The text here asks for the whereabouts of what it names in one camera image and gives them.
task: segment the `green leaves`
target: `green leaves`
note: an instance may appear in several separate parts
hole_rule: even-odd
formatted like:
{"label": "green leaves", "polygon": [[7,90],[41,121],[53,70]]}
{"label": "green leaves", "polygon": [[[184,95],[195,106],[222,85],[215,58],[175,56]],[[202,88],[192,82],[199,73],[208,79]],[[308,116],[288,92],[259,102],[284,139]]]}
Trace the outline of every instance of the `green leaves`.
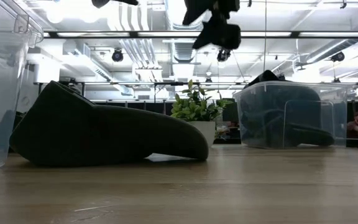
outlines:
{"label": "green leaves", "polygon": [[172,117],[184,121],[212,121],[221,114],[221,110],[226,105],[232,103],[227,100],[218,100],[216,104],[208,105],[208,100],[212,96],[206,96],[206,93],[212,90],[204,90],[198,85],[193,86],[193,81],[188,83],[188,89],[182,93],[187,95],[187,99],[181,99],[178,94],[175,95],[176,102],[171,110]]}
{"label": "green leaves", "polygon": [[189,81],[188,87],[189,87],[189,90],[191,89],[191,87],[193,87],[193,80]]}
{"label": "green leaves", "polygon": [[175,94],[175,99],[176,99],[176,101],[178,102],[178,103],[180,103],[180,96],[179,96],[179,94],[177,93],[177,94]]}

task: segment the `dark curved cushion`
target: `dark curved cushion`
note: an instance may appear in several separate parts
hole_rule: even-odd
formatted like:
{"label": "dark curved cushion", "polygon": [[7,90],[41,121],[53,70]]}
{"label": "dark curved cushion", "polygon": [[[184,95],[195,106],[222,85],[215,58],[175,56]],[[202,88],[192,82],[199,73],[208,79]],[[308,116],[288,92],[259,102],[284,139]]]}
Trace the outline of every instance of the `dark curved cushion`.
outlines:
{"label": "dark curved cushion", "polygon": [[208,145],[192,125],[141,110],[96,106],[49,83],[17,125],[10,145],[43,166],[96,166],[162,153],[206,159]]}

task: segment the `clear plastic bin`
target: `clear plastic bin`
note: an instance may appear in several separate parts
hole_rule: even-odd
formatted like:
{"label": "clear plastic bin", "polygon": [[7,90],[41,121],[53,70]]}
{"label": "clear plastic bin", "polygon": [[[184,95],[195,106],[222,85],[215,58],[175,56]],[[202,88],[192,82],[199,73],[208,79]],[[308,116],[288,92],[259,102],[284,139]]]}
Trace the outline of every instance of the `clear plastic bin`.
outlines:
{"label": "clear plastic bin", "polygon": [[0,166],[9,149],[27,50],[43,36],[42,28],[14,1],[0,0]]}
{"label": "clear plastic bin", "polygon": [[235,94],[241,141],[250,147],[346,145],[347,87],[262,82]]}

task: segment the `potted plant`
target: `potted plant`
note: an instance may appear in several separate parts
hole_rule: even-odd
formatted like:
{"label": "potted plant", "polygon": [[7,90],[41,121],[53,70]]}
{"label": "potted plant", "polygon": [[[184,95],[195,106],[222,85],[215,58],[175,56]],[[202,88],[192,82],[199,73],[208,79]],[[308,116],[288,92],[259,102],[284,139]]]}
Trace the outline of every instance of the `potted plant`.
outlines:
{"label": "potted plant", "polygon": [[206,96],[205,90],[198,85],[193,85],[193,81],[188,83],[188,89],[182,93],[187,93],[186,99],[181,99],[175,95],[176,102],[173,104],[172,117],[189,122],[205,136],[208,146],[211,147],[215,139],[215,118],[221,112],[220,109],[232,103],[227,100],[219,100],[208,105],[208,100],[212,96]]}

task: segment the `white plant pot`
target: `white plant pot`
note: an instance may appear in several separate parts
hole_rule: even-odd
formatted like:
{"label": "white plant pot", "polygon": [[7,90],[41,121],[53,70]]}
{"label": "white plant pot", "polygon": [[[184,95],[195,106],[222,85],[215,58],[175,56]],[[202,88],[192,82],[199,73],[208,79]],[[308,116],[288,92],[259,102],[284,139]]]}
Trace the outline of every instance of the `white plant pot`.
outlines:
{"label": "white plant pot", "polygon": [[215,121],[191,121],[189,124],[203,133],[208,146],[211,147],[215,140]]}

